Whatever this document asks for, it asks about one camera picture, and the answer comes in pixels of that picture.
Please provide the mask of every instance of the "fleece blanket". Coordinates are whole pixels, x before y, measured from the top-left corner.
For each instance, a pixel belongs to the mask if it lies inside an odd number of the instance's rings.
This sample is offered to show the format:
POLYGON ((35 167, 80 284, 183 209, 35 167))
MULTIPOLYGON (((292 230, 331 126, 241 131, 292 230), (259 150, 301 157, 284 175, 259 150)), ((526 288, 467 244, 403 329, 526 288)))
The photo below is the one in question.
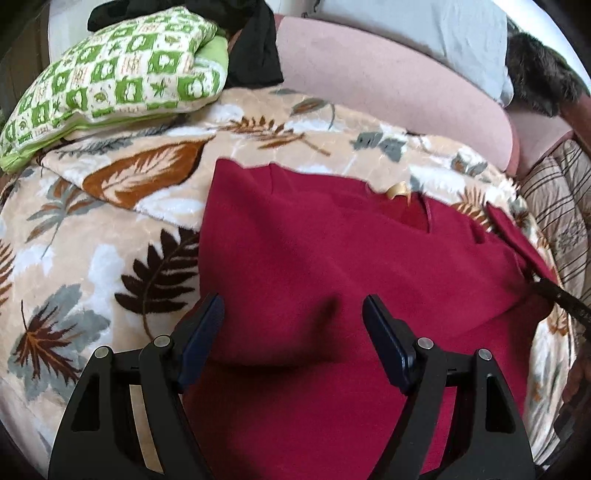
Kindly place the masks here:
MULTIPOLYGON (((490 203, 556 271, 525 200, 478 153, 293 90, 230 89, 190 115, 86 135, 40 154, 2 195, 0 418, 42 473, 92 352, 142 348, 198 301, 199 229, 219 157, 356 178, 389 197, 423 192, 486 229, 490 203)), ((557 443, 551 424, 576 340, 558 307, 535 334, 524 420, 537 461, 557 443)))

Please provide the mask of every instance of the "red garment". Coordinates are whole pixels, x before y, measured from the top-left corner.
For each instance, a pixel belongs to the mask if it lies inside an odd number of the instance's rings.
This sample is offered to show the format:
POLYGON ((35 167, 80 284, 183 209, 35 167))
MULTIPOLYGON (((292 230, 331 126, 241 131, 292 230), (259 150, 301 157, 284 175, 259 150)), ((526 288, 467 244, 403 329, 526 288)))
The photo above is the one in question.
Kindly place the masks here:
MULTIPOLYGON (((551 274, 500 210, 491 216, 512 246, 424 196, 407 206, 357 180, 218 160, 199 265, 202 294, 220 293, 226 318, 184 396, 217 480, 368 477, 405 401, 362 323, 372 293, 443 349, 490 349, 523 405, 531 340, 550 312, 524 272, 551 274)), ((452 408, 448 392, 426 469, 452 408)))

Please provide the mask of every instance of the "metal screw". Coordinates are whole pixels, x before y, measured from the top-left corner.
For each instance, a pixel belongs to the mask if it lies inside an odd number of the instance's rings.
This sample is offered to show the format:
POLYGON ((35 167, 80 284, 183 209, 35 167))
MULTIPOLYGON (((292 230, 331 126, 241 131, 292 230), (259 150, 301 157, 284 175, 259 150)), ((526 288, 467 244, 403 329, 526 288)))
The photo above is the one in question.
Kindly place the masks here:
POLYGON ((425 350, 430 350, 434 345, 433 340, 427 337, 419 338, 419 340, 417 340, 417 344, 419 347, 424 348, 425 350))
POLYGON ((481 348, 480 350, 478 350, 478 356, 483 360, 486 360, 487 362, 489 360, 492 360, 492 353, 490 350, 487 350, 486 348, 481 348))
POLYGON ((104 358, 109 355, 109 349, 105 346, 100 346, 95 350, 95 357, 104 358))
POLYGON ((163 347, 170 343, 170 337, 168 335, 160 335, 154 339, 154 345, 163 347))

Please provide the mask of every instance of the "striped cushion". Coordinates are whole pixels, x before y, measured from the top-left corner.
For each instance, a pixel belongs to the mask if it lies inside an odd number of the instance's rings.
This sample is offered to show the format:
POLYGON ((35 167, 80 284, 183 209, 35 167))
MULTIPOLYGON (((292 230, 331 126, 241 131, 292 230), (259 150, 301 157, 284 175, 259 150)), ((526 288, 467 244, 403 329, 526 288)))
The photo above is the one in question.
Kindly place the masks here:
POLYGON ((521 194, 550 243, 564 288, 591 306, 591 160, 567 140, 531 170, 521 194))

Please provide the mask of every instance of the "green pillowcase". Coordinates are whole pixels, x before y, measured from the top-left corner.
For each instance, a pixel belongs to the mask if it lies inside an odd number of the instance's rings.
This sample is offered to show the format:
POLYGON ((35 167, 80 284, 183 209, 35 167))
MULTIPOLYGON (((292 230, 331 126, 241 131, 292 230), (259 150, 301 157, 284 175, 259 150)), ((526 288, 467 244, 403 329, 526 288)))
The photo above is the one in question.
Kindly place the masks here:
POLYGON ((0 167, 26 164, 77 129, 197 110, 228 74, 217 25, 174 7, 99 30, 39 75, 0 135, 0 167))

